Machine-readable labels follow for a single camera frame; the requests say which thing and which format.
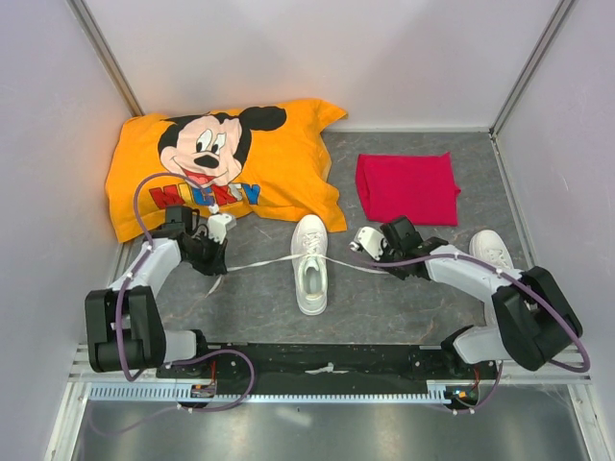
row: metal floor panel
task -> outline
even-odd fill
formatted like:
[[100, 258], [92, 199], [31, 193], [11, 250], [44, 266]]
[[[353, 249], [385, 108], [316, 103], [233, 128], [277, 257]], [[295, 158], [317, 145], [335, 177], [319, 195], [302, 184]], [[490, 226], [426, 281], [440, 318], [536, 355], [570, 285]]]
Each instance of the metal floor panel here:
[[[120, 437], [80, 434], [74, 460], [589, 460], [565, 387], [503, 387], [475, 415], [424, 405], [245, 404], [214, 414], [171, 411]], [[169, 403], [89, 402], [115, 430]]]

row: shoelace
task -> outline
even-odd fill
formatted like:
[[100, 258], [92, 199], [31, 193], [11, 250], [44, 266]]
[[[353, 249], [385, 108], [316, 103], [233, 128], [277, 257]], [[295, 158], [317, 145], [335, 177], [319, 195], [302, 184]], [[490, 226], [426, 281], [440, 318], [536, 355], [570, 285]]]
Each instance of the shoelace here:
[[310, 232], [304, 235], [304, 248], [306, 253], [313, 255], [318, 250], [318, 246], [322, 241], [323, 234], [321, 232]]
[[508, 265], [508, 262], [504, 257], [504, 252], [502, 250], [489, 250], [487, 254], [489, 255], [491, 264], [493, 264], [494, 266], [505, 267], [505, 269], [512, 269]]

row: red cloth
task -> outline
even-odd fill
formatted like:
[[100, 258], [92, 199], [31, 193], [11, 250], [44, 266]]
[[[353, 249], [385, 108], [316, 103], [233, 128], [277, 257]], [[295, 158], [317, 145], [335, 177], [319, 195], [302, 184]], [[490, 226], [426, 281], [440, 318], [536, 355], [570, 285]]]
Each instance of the red cloth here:
[[357, 191], [367, 219], [387, 223], [407, 216], [412, 224], [456, 226], [451, 153], [440, 157], [371, 156], [357, 161]]

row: white sneaker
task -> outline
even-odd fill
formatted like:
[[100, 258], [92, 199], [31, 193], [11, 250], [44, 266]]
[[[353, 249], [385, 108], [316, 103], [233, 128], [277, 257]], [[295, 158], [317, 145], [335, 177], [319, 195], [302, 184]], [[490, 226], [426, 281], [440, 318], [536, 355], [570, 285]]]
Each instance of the white sneaker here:
[[502, 238], [492, 230], [481, 230], [470, 241], [470, 255], [500, 269], [514, 269]]
[[306, 255], [292, 260], [295, 270], [297, 304], [304, 314], [318, 315], [327, 307], [327, 229], [313, 214], [305, 216], [292, 235], [292, 255]]

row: purple cable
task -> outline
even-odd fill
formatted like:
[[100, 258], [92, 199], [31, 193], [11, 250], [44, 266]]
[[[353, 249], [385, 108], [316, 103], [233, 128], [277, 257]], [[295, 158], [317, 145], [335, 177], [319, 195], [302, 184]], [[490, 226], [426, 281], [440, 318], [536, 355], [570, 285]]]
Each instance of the purple cable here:
[[[496, 375], [496, 380], [494, 381], [493, 386], [489, 390], [489, 394], [487, 394], [484, 399], [482, 399], [479, 403], [477, 403], [472, 408], [456, 410], [457, 414], [465, 415], [468, 413], [472, 413], [472, 411], [470, 410], [476, 411], [482, 406], [486, 405], [487, 402], [490, 401], [493, 398], [493, 395], [496, 393], [496, 389], [498, 388], [498, 384], [500, 384], [500, 379], [502, 378], [503, 369], [504, 369], [504, 363], [501, 363], [500, 367], [498, 367], [498, 374]], [[436, 410], [441, 410], [446, 413], [451, 413], [451, 410], [442, 408], [441, 406], [431, 405], [431, 408], [434, 408]]]
[[136, 187], [135, 195], [133, 197], [133, 211], [135, 212], [135, 218], [136, 218], [136, 221], [138, 222], [138, 225], [141, 227], [141, 230], [143, 231], [145, 238], [147, 238], [147, 241], [150, 244], [150, 251], [144, 253], [143, 256], [136, 262], [135, 267], [132, 270], [132, 273], [133, 273], [132, 276], [126, 277], [124, 281], [122, 282], [122, 285], [119, 289], [119, 293], [117, 295], [117, 303], [115, 304], [115, 338], [117, 341], [117, 352], [119, 354], [119, 363], [121, 365], [122, 372], [124, 373], [124, 377], [130, 382], [135, 381], [141, 375], [141, 373], [143, 373], [143, 370], [139, 370], [136, 374], [131, 375], [131, 371], [128, 365], [128, 359], [126, 358], [126, 349], [124, 347], [124, 334], [123, 334], [123, 327], [122, 327], [122, 305], [124, 303], [124, 294], [126, 293], [128, 285], [131, 283], [131, 280], [133, 279], [133, 277], [136, 275], [138, 270], [143, 266], [143, 264], [145, 264], [145, 261], [147, 261], [147, 258], [150, 256], [152, 251], [154, 251], [154, 239], [152, 238], [152, 233], [149, 232], [149, 230], [145, 226], [145, 223], [143, 222], [143, 219], [141, 218], [138, 212], [138, 194], [141, 192], [141, 189], [147, 182], [154, 180], [155, 178], [163, 178], [163, 177], [179, 178], [198, 188], [203, 188], [200, 184], [194, 182], [193, 180], [191, 180], [190, 178], [187, 178], [186, 176], [179, 175], [177, 173], [166, 173], [166, 172], [155, 173], [153, 175], [150, 175], [147, 178], [145, 178], [143, 181], [141, 181], [139, 185]]
[[582, 365], [580, 367], [571, 367], [570, 365], [567, 365], [565, 363], [559, 362], [557, 360], [550, 360], [550, 363], [552, 363], [552, 364], [554, 364], [554, 365], [556, 365], [556, 366], [558, 366], [560, 368], [563, 368], [564, 370], [567, 370], [569, 372], [586, 373], [586, 372], [589, 371], [590, 366], [591, 366], [591, 362], [590, 362], [590, 359], [589, 359], [589, 353], [587, 352], [587, 349], [580, 342], [580, 339], [578, 339], [577, 334], [573, 331], [572, 328], [570, 328], [570, 326], [566, 323], [566, 321], [562, 318], [562, 316], [559, 315], [557, 313], [557, 311], [549, 303], [547, 303], [547, 301], [544, 298], [542, 298], [538, 293], [533, 291], [528, 286], [525, 286], [522, 282], [520, 282], [516, 278], [510, 276], [506, 272], [501, 272], [500, 273], [498, 268], [496, 268], [495, 266], [489, 264], [488, 262], [482, 261], [480, 259], [477, 259], [477, 258], [472, 257], [472, 256], [468, 256], [468, 255], [440, 254], [440, 255], [427, 255], [427, 256], [416, 257], [414, 259], [408, 259], [406, 261], [397, 261], [397, 262], [366, 262], [366, 263], [368, 265], [372, 266], [372, 267], [403, 267], [403, 266], [409, 266], [411, 264], [417, 264], [419, 262], [425, 262], [425, 261], [430, 261], [430, 260], [433, 260], [433, 259], [440, 259], [440, 258], [444, 258], [444, 259], [461, 259], [463, 261], [469, 261], [469, 262], [472, 262], [474, 264], [477, 264], [477, 265], [479, 265], [483, 269], [486, 269], [489, 272], [492, 272], [494, 274], [498, 274], [500, 277], [502, 277], [506, 281], [509, 281], [510, 283], [515, 285], [517, 288], [519, 288], [521, 291], [526, 293], [528, 296], [533, 298], [537, 303], [540, 304], [541, 307], [543, 307], [547, 312], [549, 312], [551, 314], [551, 316], [555, 319], [555, 321], [566, 332], [568, 337], [575, 344], [575, 346], [578, 349], [578, 353], [580, 353], [581, 357], [583, 358], [583, 363], [582, 363]]
[[233, 353], [241, 358], [243, 358], [245, 360], [245, 362], [248, 364], [248, 368], [250, 368], [250, 382], [248, 383], [248, 387], [246, 388], [246, 390], [244, 391], [243, 394], [241, 394], [241, 396], [235, 400], [232, 401], [231, 403], [227, 403], [226, 405], [222, 405], [222, 406], [215, 406], [213, 408], [192, 408], [192, 411], [198, 411], [199, 413], [216, 413], [218, 411], [225, 411], [225, 410], [230, 410], [231, 408], [235, 408], [236, 406], [240, 405], [245, 399], [246, 397], [248, 397], [248, 395], [252, 392], [252, 388], [254, 387], [254, 382], [257, 376], [257, 373], [254, 369], [254, 364], [252, 363], [252, 361], [248, 358], [248, 356], [240, 351], [234, 351], [232, 349], [221, 349], [219, 351], [214, 351], [214, 352], [210, 352], [210, 353], [206, 353], [205, 355], [202, 355], [200, 357], [197, 358], [190, 358], [188, 360], [177, 360], [175, 362], [173, 362], [173, 365], [194, 365], [196, 363], [200, 363], [203, 362], [205, 360], [209, 360], [212, 357], [215, 357], [216, 355], [220, 355], [223, 353]]

